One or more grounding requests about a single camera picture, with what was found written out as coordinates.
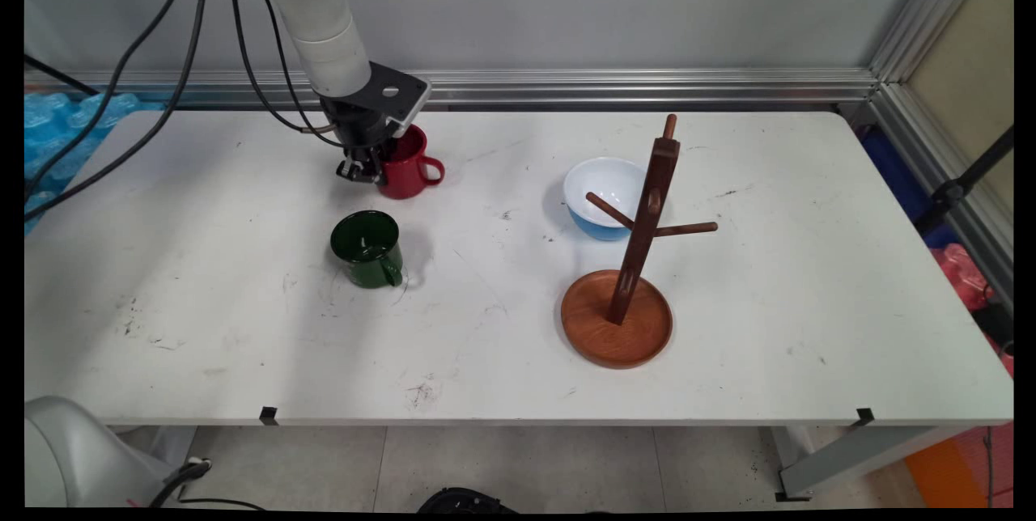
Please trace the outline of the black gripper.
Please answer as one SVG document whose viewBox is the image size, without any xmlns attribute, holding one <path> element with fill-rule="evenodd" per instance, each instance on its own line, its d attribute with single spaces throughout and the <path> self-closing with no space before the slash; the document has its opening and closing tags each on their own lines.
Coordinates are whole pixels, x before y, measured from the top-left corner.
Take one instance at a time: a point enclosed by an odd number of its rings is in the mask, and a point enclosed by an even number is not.
<svg viewBox="0 0 1036 521">
<path fill-rule="evenodd" d="M 384 91 L 353 97 L 319 96 L 321 109 L 343 147 L 336 174 L 348 181 L 385 184 L 384 161 L 393 151 L 393 135 L 405 116 L 405 95 L 385 96 Z"/>
</svg>

